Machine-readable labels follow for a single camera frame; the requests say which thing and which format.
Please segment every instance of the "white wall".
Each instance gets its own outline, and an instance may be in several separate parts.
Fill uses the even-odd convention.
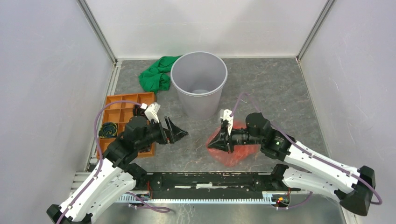
[[[394,223],[396,210],[396,1],[336,1],[302,59],[331,155],[375,170],[382,206],[363,223]]]
[[[295,56],[326,0],[87,0],[118,58]]]
[[[77,1],[0,3],[0,223],[52,223],[84,167],[112,63]]]

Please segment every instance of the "red plastic bag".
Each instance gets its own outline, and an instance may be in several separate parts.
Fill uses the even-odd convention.
[[[246,124],[240,121],[233,122],[233,128],[246,128]],[[209,154],[217,161],[223,163],[227,167],[233,167],[237,165],[241,160],[245,159],[248,155],[254,154],[260,148],[260,145],[245,145],[245,146],[234,146],[234,152],[228,153],[215,148],[208,148],[209,142],[216,137],[219,133],[220,127],[216,128],[213,134],[206,141],[206,148]]]

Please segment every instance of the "cable connector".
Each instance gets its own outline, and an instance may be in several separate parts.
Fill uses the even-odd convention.
[[[157,113],[158,110],[160,109],[161,105],[159,105],[157,102],[153,102],[152,104],[150,104],[150,106],[148,106],[146,108],[146,110],[144,111],[144,114],[146,115],[147,119],[151,122],[151,120],[154,120],[156,123],[159,123],[160,120],[158,119]]]
[[[147,109],[147,104],[145,104],[145,103],[141,104],[140,108],[146,110]]]

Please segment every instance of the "green cloth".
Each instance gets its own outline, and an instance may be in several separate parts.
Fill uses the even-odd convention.
[[[169,90],[170,77],[165,74],[170,72],[173,63],[180,56],[164,56],[139,75],[139,83],[146,92]]]

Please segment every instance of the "white bracket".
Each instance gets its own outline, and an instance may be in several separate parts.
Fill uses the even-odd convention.
[[[73,222],[82,221],[88,210],[90,209],[93,202],[96,200],[98,195],[106,188],[109,182],[114,179],[118,174],[121,173],[121,169],[113,167],[113,163],[108,159],[103,160],[102,168],[97,177],[94,177],[96,171],[99,168],[99,164],[96,166],[94,171],[88,176],[83,184],[66,200],[61,206],[61,212],[64,212],[66,208],[69,208],[65,217],[72,217]],[[69,204],[76,197],[77,194],[91,181],[89,187],[80,195],[72,206]]]
[[[223,120],[226,120],[226,121],[228,121],[228,126],[227,126],[227,131],[228,131],[228,135],[231,135],[231,131],[232,131],[232,129],[233,129],[233,122],[234,122],[234,116],[230,116],[231,115],[231,113],[232,113],[232,111],[231,110],[223,110],[223,112],[222,113],[220,113],[220,119],[223,121]]]
[[[340,189],[342,192],[348,194],[352,192],[354,189],[352,188],[352,184],[356,184],[358,180],[355,178],[351,177],[351,174],[355,174],[357,176],[360,176],[360,173],[358,172],[358,169],[356,167],[351,167],[347,166],[345,164],[339,163],[337,161],[334,161],[322,154],[319,154],[317,152],[314,152],[313,150],[309,149],[305,145],[303,145],[301,142],[297,141],[297,145],[302,147],[303,149],[307,150],[309,153],[312,155],[315,155],[323,160],[326,160],[336,166],[342,167],[343,169],[349,171],[349,174],[345,174],[341,172],[340,170],[331,167],[311,156],[308,154],[302,152],[300,149],[292,145],[289,148],[290,155],[287,155],[284,159],[285,162],[289,164],[294,164],[299,167],[302,167],[317,176],[320,176],[321,178],[327,180],[328,182],[331,182],[333,185],[335,185],[338,189]]]
[[[321,194],[339,202],[334,191],[338,187],[312,173],[306,173],[294,168],[288,168],[283,174],[283,183],[289,188],[300,188]]]
[[[151,122],[151,120],[153,119],[156,123],[160,122],[160,120],[158,119],[158,116],[157,116],[157,113],[158,113],[158,110],[160,109],[160,107],[161,106],[157,102],[153,102],[148,107],[147,107],[147,104],[141,105],[142,109],[146,109],[144,111],[144,114],[146,115],[148,120]]]

